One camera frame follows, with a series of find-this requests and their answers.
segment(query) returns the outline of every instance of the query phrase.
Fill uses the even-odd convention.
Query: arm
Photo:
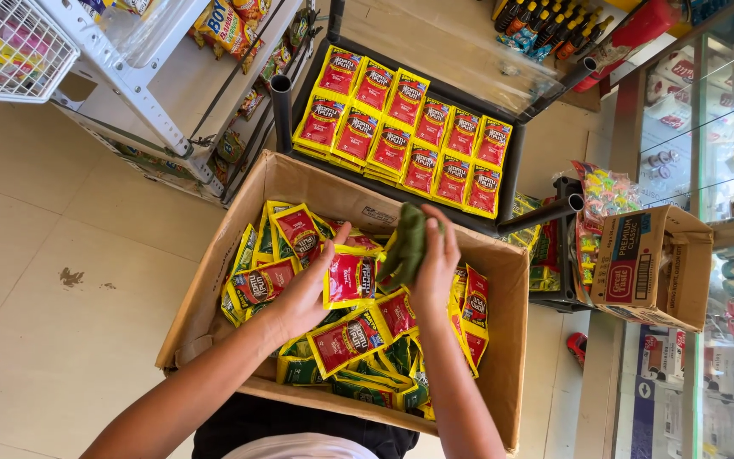
[[[446,457],[505,458],[503,441],[466,367],[446,311],[461,258],[452,222],[435,207],[424,205],[422,209],[431,217],[426,220],[426,256],[410,300],[426,356],[440,443]],[[438,220],[445,226],[445,236],[438,230]]]
[[[350,233],[344,224],[333,240]],[[132,403],[98,435],[82,459],[167,457],[291,337],[313,328],[329,311],[319,297],[333,259],[325,244],[319,258],[297,275],[280,297],[231,335]]]

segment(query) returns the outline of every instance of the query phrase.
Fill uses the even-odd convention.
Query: metal pipe
[[[523,110],[518,120],[521,122],[529,122],[538,114],[553,104],[556,99],[560,99],[563,94],[570,91],[576,84],[584,80],[588,75],[596,70],[596,61],[592,57],[585,57],[576,63],[574,68],[568,72],[563,78],[559,79],[560,88],[551,96],[539,96],[529,107]]]
[[[582,210],[584,204],[585,201],[581,194],[569,194],[566,198],[558,199],[547,206],[539,207],[527,214],[498,224],[497,233],[501,236],[510,235],[515,231],[525,230],[536,224],[563,218],[566,215],[578,213]]]
[[[284,75],[271,77],[273,119],[277,129],[277,151],[291,151],[291,79]]]
[[[497,204],[497,225],[511,220],[517,191],[519,162],[523,158],[525,144],[525,124],[517,124],[511,135],[511,145],[503,159],[503,178],[500,181],[500,202]]]
[[[343,16],[344,0],[330,0],[330,17],[327,20],[327,41],[332,44],[339,42]]]

